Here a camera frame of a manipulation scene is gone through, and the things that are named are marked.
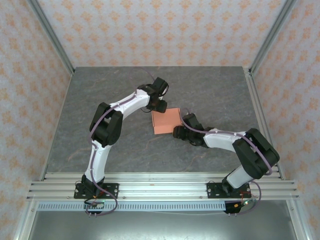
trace marble surface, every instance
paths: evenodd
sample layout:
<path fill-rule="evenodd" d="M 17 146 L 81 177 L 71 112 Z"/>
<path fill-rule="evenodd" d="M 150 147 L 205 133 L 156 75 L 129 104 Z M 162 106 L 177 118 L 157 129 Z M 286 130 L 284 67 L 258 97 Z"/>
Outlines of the marble surface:
<path fill-rule="evenodd" d="M 84 172 L 91 146 L 89 126 L 101 102 L 131 94 L 132 67 L 77 67 L 71 80 L 49 156 L 47 172 Z M 188 108 L 203 127 L 227 131 L 258 128 L 241 67 L 147 67 L 169 83 L 168 108 Z M 131 74 L 134 86 L 152 82 L 143 70 Z M 127 117 L 107 159 L 106 172 L 229 172 L 239 166 L 235 153 L 192 146 L 171 134 L 154 135 L 151 113 Z"/>

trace wall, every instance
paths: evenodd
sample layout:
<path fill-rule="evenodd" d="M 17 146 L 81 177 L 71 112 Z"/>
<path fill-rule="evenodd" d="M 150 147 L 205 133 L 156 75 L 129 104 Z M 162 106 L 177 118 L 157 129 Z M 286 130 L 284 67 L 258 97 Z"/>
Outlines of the wall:
<path fill-rule="evenodd" d="M 49 154 L 70 76 L 26 0 L 0 1 L 0 239 Z"/>
<path fill-rule="evenodd" d="M 281 164 L 320 236 L 320 5 L 298 0 L 254 76 Z"/>
<path fill-rule="evenodd" d="M 40 0 L 73 66 L 250 67 L 285 0 Z"/>

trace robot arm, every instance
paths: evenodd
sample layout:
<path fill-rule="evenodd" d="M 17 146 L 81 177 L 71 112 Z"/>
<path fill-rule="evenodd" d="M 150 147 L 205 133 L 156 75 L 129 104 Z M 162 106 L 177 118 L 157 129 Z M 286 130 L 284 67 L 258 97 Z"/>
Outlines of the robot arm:
<path fill-rule="evenodd" d="M 176 126 L 173 131 L 174 138 L 188 141 L 194 146 L 220 148 L 237 154 L 241 166 L 222 180 L 222 188 L 227 194 L 253 179 L 260 179 L 269 169 L 261 156 L 241 136 L 245 136 L 259 149 L 270 167 L 274 166 L 280 159 L 277 151 L 255 128 L 246 132 L 230 133 L 213 127 L 204 129 L 193 113 L 189 113 L 182 119 L 189 127 L 200 132 L 212 132 L 212 134 L 195 132 L 185 126 Z"/>
<path fill-rule="evenodd" d="M 162 97 L 166 94 L 168 87 L 167 82 L 158 77 L 153 84 L 139 86 L 136 92 L 118 102 L 111 104 L 102 102 L 98 106 L 90 125 L 90 131 L 93 131 L 90 162 L 81 179 L 86 189 L 92 193 L 97 191 L 92 176 L 98 185 L 103 183 L 108 154 L 112 145 L 120 137 L 123 120 L 142 107 L 164 113 L 167 103 L 162 100 Z"/>

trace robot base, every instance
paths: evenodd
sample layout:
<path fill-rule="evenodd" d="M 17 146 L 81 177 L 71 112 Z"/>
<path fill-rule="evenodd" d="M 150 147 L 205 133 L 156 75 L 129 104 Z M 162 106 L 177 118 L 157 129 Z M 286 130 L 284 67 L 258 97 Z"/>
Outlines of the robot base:
<path fill-rule="evenodd" d="M 208 199 L 245 199 L 251 198 L 249 183 L 243 184 L 233 192 L 226 193 L 222 188 L 221 182 L 208 182 L 206 184 Z"/>
<path fill-rule="evenodd" d="M 118 198 L 119 184 L 118 183 L 102 183 L 101 187 Z M 83 183 L 79 182 L 75 185 L 75 199 L 93 199 L 94 194 Z M 112 199 L 112 197 L 103 192 L 98 196 L 99 199 Z"/>

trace orange floral pattern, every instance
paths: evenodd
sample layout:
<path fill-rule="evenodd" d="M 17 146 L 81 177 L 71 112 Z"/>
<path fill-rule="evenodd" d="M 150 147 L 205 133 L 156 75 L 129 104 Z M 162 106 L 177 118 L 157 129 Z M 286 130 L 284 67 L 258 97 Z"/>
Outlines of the orange floral pattern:
<path fill-rule="evenodd" d="M 320 5 L 299 1 L 254 76 L 286 177 L 320 236 Z"/>
<path fill-rule="evenodd" d="M 75 67 L 248 68 L 285 0 L 80 2 L 40 1 Z"/>
<path fill-rule="evenodd" d="M 9 240 L 48 157 L 70 76 L 27 1 L 0 1 L 0 39 L 0 239 Z"/>

